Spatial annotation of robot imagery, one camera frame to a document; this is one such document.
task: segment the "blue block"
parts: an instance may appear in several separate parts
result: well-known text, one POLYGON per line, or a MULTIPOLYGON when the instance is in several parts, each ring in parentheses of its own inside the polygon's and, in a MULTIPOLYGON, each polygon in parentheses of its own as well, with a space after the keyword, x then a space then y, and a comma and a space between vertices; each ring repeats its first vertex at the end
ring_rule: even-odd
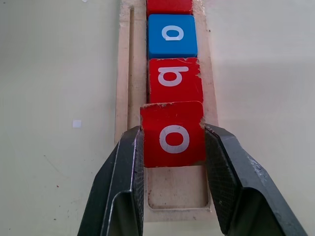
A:
POLYGON ((149 58, 197 57, 195 19, 191 15, 150 15, 149 58))

